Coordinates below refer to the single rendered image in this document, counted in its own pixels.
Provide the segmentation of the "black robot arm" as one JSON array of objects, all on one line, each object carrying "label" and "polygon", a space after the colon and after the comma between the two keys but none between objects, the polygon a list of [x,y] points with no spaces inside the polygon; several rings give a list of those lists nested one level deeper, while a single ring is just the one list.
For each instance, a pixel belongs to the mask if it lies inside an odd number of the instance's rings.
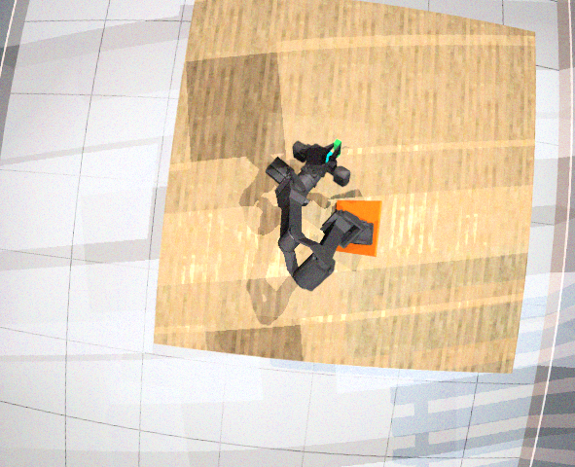
[{"label": "black robot arm", "polygon": [[[307,143],[299,152],[306,160],[304,168],[313,169],[315,174],[329,167],[327,154],[328,150],[318,143]],[[302,232],[302,206],[309,204],[306,196],[313,183],[306,175],[297,174],[294,170],[276,157],[265,173],[279,184],[274,190],[277,205],[281,208],[277,245],[284,254],[286,268],[300,288],[312,292],[335,271],[333,257],[338,246],[344,249],[350,243],[373,245],[374,223],[360,220],[348,210],[337,209],[320,228],[325,234],[320,243],[306,238]],[[309,247],[313,253],[298,267],[294,249],[299,244]]]}]

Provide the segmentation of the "green rectangular post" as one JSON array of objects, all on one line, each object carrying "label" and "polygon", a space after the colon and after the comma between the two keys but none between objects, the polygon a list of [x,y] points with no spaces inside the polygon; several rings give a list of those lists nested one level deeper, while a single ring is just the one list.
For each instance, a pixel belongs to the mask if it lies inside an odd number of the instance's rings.
[{"label": "green rectangular post", "polygon": [[[341,141],[339,141],[339,140],[337,139],[337,140],[334,142],[334,150],[335,150],[338,146],[341,146]],[[334,150],[333,150],[333,152],[334,152]],[[341,148],[340,148],[340,150],[339,150],[339,153],[338,153],[337,157],[338,157],[340,154],[341,154]]]}]

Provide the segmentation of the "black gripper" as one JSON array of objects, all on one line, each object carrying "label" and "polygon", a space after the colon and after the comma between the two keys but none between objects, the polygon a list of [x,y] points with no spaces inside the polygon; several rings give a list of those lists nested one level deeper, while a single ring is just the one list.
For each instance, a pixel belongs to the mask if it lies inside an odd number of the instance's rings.
[{"label": "black gripper", "polygon": [[[297,161],[299,161],[301,163],[306,162],[306,160],[304,160],[304,157],[299,155],[299,152],[304,145],[305,145],[305,143],[301,142],[300,140],[297,140],[293,145],[293,157],[294,157],[294,159],[296,159]],[[324,147],[328,150],[328,153],[329,153],[333,149],[334,143],[330,143]],[[337,155],[339,153],[340,147],[341,146],[338,146],[334,150],[332,155],[328,156],[329,160],[327,161],[327,163],[329,164],[329,167],[324,172],[320,172],[319,174],[315,174],[315,173],[313,173],[313,169],[301,167],[301,171],[299,173],[306,175],[312,181],[314,188],[317,186],[318,181],[322,177],[324,178],[326,173],[329,173],[332,176],[334,176],[334,179],[333,179],[334,182],[338,183],[341,186],[346,186],[346,184],[349,183],[349,178],[350,178],[351,172],[341,165],[337,166],[336,158],[337,158]]]}]

